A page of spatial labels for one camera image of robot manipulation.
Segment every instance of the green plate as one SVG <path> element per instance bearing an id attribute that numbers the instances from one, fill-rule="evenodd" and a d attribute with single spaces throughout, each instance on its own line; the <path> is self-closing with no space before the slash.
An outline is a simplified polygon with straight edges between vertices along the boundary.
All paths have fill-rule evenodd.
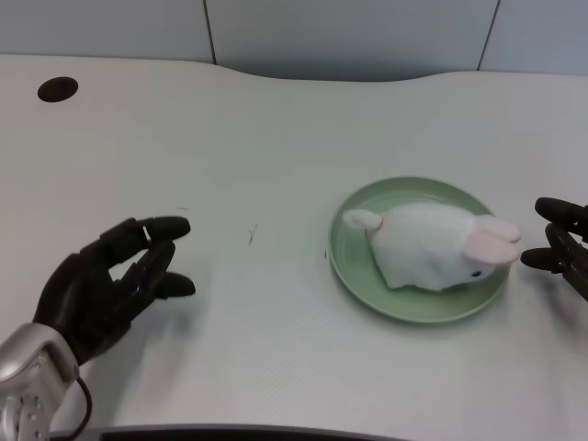
<path id="1" fill-rule="evenodd" d="M 455 205 L 474 214 L 492 214 L 484 204 L 459 188 L 422 177 L 393 177 L 360 188 L 336 211 L 329 231 L 331 262 L 345 286 L 376 311 L 407 322 L 441 323 L 467 317 L 488 306 L 503 291 L 508 268 L 490 277 L 441 292 L 416 287 L 390 289 L 380 274 L 364 233 L 347 228 L 347 209 L 384 212 L 415 201 Z"/>

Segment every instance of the robotic hand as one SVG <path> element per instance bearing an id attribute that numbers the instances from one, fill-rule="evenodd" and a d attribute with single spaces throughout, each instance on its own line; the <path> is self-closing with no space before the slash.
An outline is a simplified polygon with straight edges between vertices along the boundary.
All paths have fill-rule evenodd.
<path id="1" fill-rule="evenodd" d="M 192 281 L 167 272 L 173 240 L 190 232 L 187 219 L 128 219 L 108 230 L 53 273 L 32 323 L 0 345 L 0 441 L 48 440 L 51 419 L 76 380 L 91 399 L 79 366 L 107 351 L 156 299 L 185 297 Z M 121 280 L 108 270 L 147 250 Z"/>
<path id="2" fill-rule="evenodd" d="M 553 222 L 545 229 L 551 247 L 527 250 L 521 255 L 521 262 L 554 274 L 561 273 L 588 301 L 588 250 L 568 233 L 578 234 L 583 242 L 588 243 L 588 207 L 559 199 L 539 198 L 535 210 Z"/>

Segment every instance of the bunny tail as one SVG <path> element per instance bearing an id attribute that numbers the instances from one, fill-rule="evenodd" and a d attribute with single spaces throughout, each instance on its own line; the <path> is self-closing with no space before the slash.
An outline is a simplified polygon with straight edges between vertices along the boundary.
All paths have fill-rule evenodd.
<path id="1" fill-rule="evenodd" d="M 380 228 L 384 218 L 366 209 L 349 209 L 343 213 L 343 221 L 351 228 Z"/>

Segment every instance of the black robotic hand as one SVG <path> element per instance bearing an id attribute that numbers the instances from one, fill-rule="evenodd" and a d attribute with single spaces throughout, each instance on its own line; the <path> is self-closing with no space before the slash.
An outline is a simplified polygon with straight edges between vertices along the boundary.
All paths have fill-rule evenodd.
<path id="1" fill-rule="evenodd" d="M 167 272 L 173 240 L 189 232 L 184 218 L 125 220 L 62 262 L 41 293 L 33 322 L 59 332 L 80 365 L 99 356 L 154 300 L 196 292 L 189 278 Z M 141 250 L 148 251 L 113 281 L 108 270 Z"/>
<path id="2" fill-rule="evenodd" d="M 539 198 L 535 210 L 552 222 L 545 229 L 551 247 L 527 250 L 521 255 L 521 262 L 554 274 L 561 273 L 588 301 L 588 250 L 570 235 L 570 232 L 578 234 L 583 242 L 588 243 L 588 207 L 559 199 Z"/>

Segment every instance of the silver robotic wrist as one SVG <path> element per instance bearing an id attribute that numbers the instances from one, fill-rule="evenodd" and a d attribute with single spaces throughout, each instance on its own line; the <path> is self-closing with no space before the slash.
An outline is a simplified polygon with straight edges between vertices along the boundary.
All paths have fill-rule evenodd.
<path id="1" fill-rule="evenodd" d="M 49 326 L 27 323 L 0 345 L 0 441 L 45 441 L 79 376 L 74 353 Z"/>

